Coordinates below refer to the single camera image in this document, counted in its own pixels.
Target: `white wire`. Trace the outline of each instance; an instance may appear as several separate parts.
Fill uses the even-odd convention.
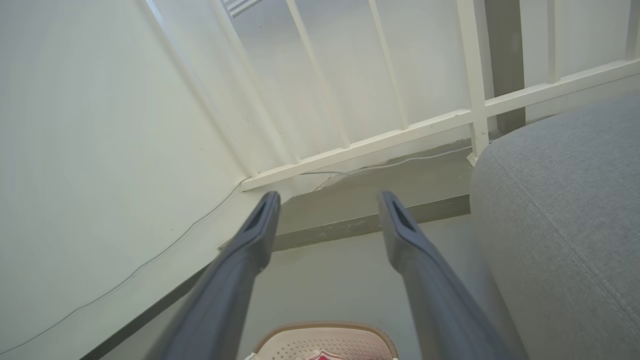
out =
[[[382,166],[378,166],[378,167],[367,167],[367,168],[361,168],[360,170],[355,170],[352,172],[340,172],[340,171],[310,171],[310,172],[303,172],[300,175],[315,175],[315,174],[340,174],[340,175],[353,175],[353,174],[357,174],[359,172],[363,172],[363,171],[367,171],[367,170],[374,170],[377,168],[388,168],[388,167],[394,167],[403,163],[406,163],[407,161],[411,161],[411,160],[426,160],[426,159],[433,159],[433,158],[437,158],[440,156],[445,156],[448,154],[452,154],[454,152],[458,152],[458,151],[462,151],[462,150],[468,150],[471,149],[472,146],[467,146],[467,147],[463,147],[462,149],[456,149],[456,150],[451,150],[451,151],[447,151],[447,152],[443,152],[441,154],[437,154],[437,155],[432,155],[432,156],[420,156],[418,158],[408,158],[405,159],[403,161],[400,161],[399,163],[394,163],[394,164],[389,164],[389,165],[382,165]]]
[[[14,347],[5,350],[3,352],[0,352],[0,355],[5,354],[15,348],[19,348],[21,346],[23,346],[24,344],[30,342],[31,340],[34,340],[35,338],[39,337],[40,335],[44,334],[45,332],[51,330],[53,327],[58,326],[58,324],[60,324],[61,322],[65,321],[68,317],[70,317],[71,315],[75,314],[76,311],[87,307],[91,304],[93,304],[94,302],[102,299],[103,297],[109,295],[110,293],[114,292],[117,288],[121,287],[125,282],[129,281],[129,279],[131,277],[133,277],[134,275],[136,275],[138,273],[138,271],[140,269],[142,269],[143,267],[145,267],[147,264],[149,264],[150,262],[152,262],[153,260],[157,259],[160,255],[164,254],[165,252],[167,252],[167,250],[169,250],[170,248],[172,248],[175,244],[177,244],[185,235],[187,235],[188,232],[190,232],[190,230],[198,225],[198,223],[200,223],[202,220],[204,220],[205,218],[207,218],[209,215],[211,215],[211,213],[213,213],[214,211],[216,211],[220,206],[222,206],[222,204],[224,204],[230,197],[231,195],[236,192],[236,190],[240,187],[240,184],[242,184],[243,182],[245,182],[247,179],[249,179],[249,177],[244,178],[242,181],[240,181],[239,183],[236,184],[236,186],[234,187],[233,190],[231,190],[231,192],[229,192],[229,194],[225,197],[224,200],[222,200],[218,205],[216,205],[215,208],[211,209],[210,212],[206,213],[204,216],[202,216],[201,218],[199,218],[198,220],[196,220],[196,222],[192,223],[191,226],[189,226],[188,229],[186,229],[186,231],[184,231],[182,233],[182,235],[180,235],[174,242],[171,243],[171,245],[169,245],[167,248],[165,248],[164,250],[162,250],[158,255],[152,257],[151,259],[147,260],[144,264],[140,265],[134,272],[132,272],[129,276],[127,276],[126,279],[124,279],[123,281],[121,281],[119,284],[117,284],[115,287],[113,287],[111,290],[103,293],[102,295],[100,295],[99,297],[97,297],[96,299],[92,300],[91,302],[88,302],[85,305],[82,305],[78,308],[76,308],[75,310],[71,311],[67,316],[65,316],[64,318],[62,318],[60,321],[56,322],[55,324],[51,325],[50,327],[46,328],[46,330],[40,332],[39,334],[37,334],[36,336],[33,336],[32,338],[28,339],[27,341],[24,341],[18,345],[15,345]]]

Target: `concrete floor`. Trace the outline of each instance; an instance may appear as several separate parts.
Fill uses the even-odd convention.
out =
[[[468,145],[469,141],[458,142],[412,156],[430,156]],[[376,214],[382,190],[393,191],[407,207],[466,194],[472,171],[466,159],[469,152],[462,150],[371,170],[295,197],[282,207],[278,233]],[[520,338],[475,244],[470,215],[420,227],[514,353],[523,356]],[[331,296],[318,296],[328,290]],[[105,359],[141,359],[181,302],[153,319]],[[256,280],[238,359],[244,359],[274,327],[307,320],[367,322],[392,338],[400,360],[421,358],[404,283],[389,265],[381,233],[275,252]]]
[[[420,228],[508,346],[524,354],[493,277],[479,255],[470,215],[428,222]],[[381,233],[275,252],[256,278],[238,360],[248,356],[275,327],[314,320],[369,323],[391,337],[400,360],[422,358],[404,282],[388,262]]]

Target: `gray sofa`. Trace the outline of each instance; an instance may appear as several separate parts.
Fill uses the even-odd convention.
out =
[[[640,93],[493,142],[471,183],[483,256],[531,360],[640,359]]]

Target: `gray floor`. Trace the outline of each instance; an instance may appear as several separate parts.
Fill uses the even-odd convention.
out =
[[[470,215],[421,224],[509,346],[523,354],[511,317],[479,255]],[[366,322],[385,331],[400,360],[420,359],[402,278],[381,233],[275,252],[256,279],[238,359],[270,330],[291,322]]]

